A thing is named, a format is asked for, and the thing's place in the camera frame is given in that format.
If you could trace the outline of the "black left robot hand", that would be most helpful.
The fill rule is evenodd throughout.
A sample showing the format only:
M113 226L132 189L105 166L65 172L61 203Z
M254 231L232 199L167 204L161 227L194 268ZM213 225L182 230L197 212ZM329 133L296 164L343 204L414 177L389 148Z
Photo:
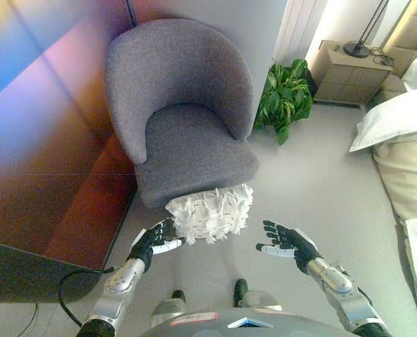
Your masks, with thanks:
M165 218L150 229L140 232L131 245L127 260L140 259L145 264L143 272L146 273L151 266L152 256L157 253L156 250L163 253L178 248L185 242L184 237L176 234L173 219Z

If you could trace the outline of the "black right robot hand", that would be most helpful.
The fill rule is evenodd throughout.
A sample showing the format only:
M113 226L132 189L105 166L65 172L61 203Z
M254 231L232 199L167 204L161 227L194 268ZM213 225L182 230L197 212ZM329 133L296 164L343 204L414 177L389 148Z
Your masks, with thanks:
M323 258L315 243L298 228L287 228L271 220L264 220L263 225L272 243L257 243L258 251L272 256L293 257L298 269L304 274L308 274L307 264L311 260Z

